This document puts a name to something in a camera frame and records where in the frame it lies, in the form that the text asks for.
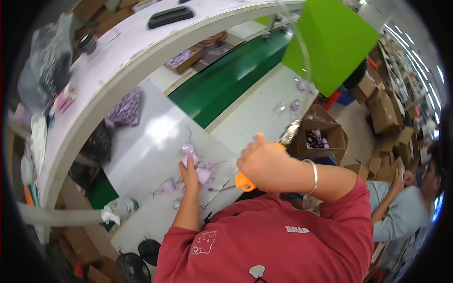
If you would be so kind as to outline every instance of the bangle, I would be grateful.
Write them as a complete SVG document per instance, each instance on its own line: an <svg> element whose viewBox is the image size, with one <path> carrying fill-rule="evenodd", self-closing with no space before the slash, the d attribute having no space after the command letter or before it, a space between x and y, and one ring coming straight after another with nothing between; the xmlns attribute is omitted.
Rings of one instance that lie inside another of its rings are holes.
<svg viewBox="0 0 453 283"><path fill-rule="evenodd" d="M313 167L313 173L314 173L314 188L311 192L309 192L308 194L306 195L311 195L315 190L316 188L318 187L318 171L316 169L316 164L315 162L313 162L313 160L311 159L304 159L302 160L302 162L308 162L311 164L311 166Z"/></svg>

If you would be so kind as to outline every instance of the hand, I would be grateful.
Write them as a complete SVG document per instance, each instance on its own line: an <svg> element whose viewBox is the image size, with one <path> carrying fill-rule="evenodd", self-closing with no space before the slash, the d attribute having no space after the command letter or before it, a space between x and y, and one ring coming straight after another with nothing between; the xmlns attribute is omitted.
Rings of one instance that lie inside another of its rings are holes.
<svg viewBox="0 0 453 283"><path fill-rule="evenodd" d="M414 174L412 173L412 171L407 170L406 172L404 172L403 178L404 184L406 186L410 186L414 181Z"/></svg>
<svg viewBox="0 0 453 283"><path fill-rule="evenodd" d="M390 187L390 191L395 194L400 193L404 189L404 182L402 179L402 172L401 169L397 169L395 172L395 178L393 179L393 183Z"/></svg>
<svg viewBox="0 0 453 283"><path fill-rule="evenodd" d="M242 151L237 166L260 190L282 192L291 160L285 151L255 136L255 141Z"/></svg>
<svg viewBox="0 0 453 283"><path fill-rule="evenodd" d="M186 193L200 192L200 182L198 181L195 166L193 165L193 157L191 155L187 158L187 168L185 168L182 162L179 162L179 172L186 185Z"/></svg>

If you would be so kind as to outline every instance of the orange handle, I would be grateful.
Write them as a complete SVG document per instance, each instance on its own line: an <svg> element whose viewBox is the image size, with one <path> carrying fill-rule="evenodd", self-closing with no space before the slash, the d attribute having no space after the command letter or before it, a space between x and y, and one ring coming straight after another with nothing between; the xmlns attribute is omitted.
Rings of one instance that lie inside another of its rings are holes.
<svg viewBox="0 0 453 283"><path fill-rule="evenodd" d="M256 135L259 137L264 137L263 133L257 133ZM280 143L274 142L274 145L281 150L286 150L286 147ZM236 187L242 189L245 192L251 192L256 188L256 186L252 183L252 181L250 181L250 179L247 178L247 176L244 175L244 173L242 173L242 172L239 172L236 175L235 179L236 179Z"/></svg>

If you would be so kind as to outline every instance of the person in red shirt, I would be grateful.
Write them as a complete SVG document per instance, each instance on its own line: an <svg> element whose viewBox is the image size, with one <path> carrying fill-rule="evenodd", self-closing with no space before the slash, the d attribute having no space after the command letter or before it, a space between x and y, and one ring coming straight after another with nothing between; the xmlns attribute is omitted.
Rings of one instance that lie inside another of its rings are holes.
<svg viewBox="0 0 453 283"><path fill-rule="evenodd" d="M238 201L199 226L200 184L193 160L179 169L186 184L159 250L154 281L362 282L374 248L366 183L354 172L291 158L256 136L238 168L267 194ZM324 201L320 217L294 209L278 193Z"/></svg>

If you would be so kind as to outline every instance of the green conveyor belt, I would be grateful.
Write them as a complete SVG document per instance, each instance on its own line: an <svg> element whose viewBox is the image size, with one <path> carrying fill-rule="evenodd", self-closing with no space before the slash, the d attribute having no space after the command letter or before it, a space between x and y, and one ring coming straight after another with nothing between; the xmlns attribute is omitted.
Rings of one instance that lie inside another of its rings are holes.
<svg viewBox="0 0 453 283"><path fill-rule="evenodd" d="M289 40L285 33L276 30L272 32L269 43L261 37L246 42L190 78L169 98L206 128L250 86L281 62ZM101 171L87 197L94 209L102 209L118 195Z"/></svg>

